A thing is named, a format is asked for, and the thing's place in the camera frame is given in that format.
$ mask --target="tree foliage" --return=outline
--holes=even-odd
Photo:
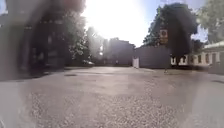
[[[157,15],[144,40],[145,45],[162,45],[159,32],[168,30],[167,47],[179,60],[191,51],[191,35],[197,33],[196,15],[185,4],[174,3],[157,9]]]
[[[87,38],[89,42],[89,49],[93,58],[99,59],[101,48],[103,47],[104,38],[98,34],[94,27],[89,27],[87,30]]]
[[[208,41],[219,42],[224,39],[224,1],[207,0],[198,11],[200,24],[208,29]]]
[[[56,52],[56,56],[65,64],[81,61],[80,58],[88,58],[88,55],[83,55],[84,53],[88,54],[86,50],[88,42],[84,29],[85,18],[80,16],[82,6],[81,4],[76,10],[66,8],[66,4],[61,4],[60,1],[52,1],[51,6],[34,27],[31,47],[38,52],[32,53],[31,56],[38,57],[43,54],[42,65],[47,63],[48,54],[51,51]],[[38,62],[37,57],[32,57],[31,61]]]
[[[191,43],[192,43],[192,47],[193,47],[193,52],[198,52],[204,46],[204,43],[202,43],[200,40],[192,39]]]

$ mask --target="window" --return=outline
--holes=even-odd
[[[201,63],[201,55],[198,55],[198,63]]]
[[[183,58],[183,63],[185,63],[186,62],[186,58]]]
[[[213,53],[213,54],[212,54],[212,63],[214,64],[215,62],[216,62],[216,54]]]
[[[205,61],[207,64],[209,63],[209,55],[208,54],[205,55]]]
[[[194,56],[191,56],[191,63],[194,63]]]
[[[219,58],[220,58],[220,62],[223,63],[224,62],[224,52],[220,53]]]

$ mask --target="sunlight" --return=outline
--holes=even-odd
[[[148,25],[138,0],[87,0],[83,16],[104,38],[142,44]]]

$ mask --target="road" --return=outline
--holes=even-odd
[[[0,128],[221,128],[224,77],[94,67],[0,82]]]

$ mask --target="street sign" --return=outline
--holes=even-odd
[[[168,43],[168,31],[166,29],[160,30],[160,41],[161,44],[166,44]]]
[[[168,32],[166,29],[160,30],[160,38],[168,38]]]

